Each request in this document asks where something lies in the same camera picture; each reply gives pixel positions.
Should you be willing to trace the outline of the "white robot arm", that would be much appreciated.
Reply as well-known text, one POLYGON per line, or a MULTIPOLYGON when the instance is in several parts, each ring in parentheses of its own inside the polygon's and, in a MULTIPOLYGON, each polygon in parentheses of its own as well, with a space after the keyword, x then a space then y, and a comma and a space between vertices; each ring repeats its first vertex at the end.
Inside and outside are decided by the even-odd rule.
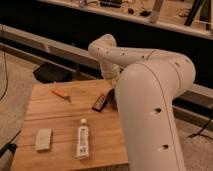
POLYGON ((176 52, 119 47, 110 34, 88 52, 115 82, 130 171, 186 171, 172 101, 192 86, 193 62, 176 52))

